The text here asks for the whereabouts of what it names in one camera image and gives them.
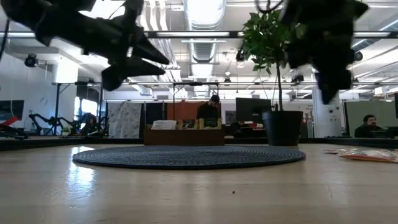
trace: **man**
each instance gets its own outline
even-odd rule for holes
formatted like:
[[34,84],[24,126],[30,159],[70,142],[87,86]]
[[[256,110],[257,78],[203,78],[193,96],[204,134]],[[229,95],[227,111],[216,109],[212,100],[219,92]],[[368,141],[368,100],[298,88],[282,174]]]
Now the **man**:
[[199,106],[197,119],[218,119],[218,104],[220,103],[220,98],[218,95],[213,95],[207,103]]
[[356,138],[374,138],[372,131],[378,131],[382,128],[376,125],[376,117],[374,115],[366,115],[363,118],[363,124],[355,129],[354,136]]

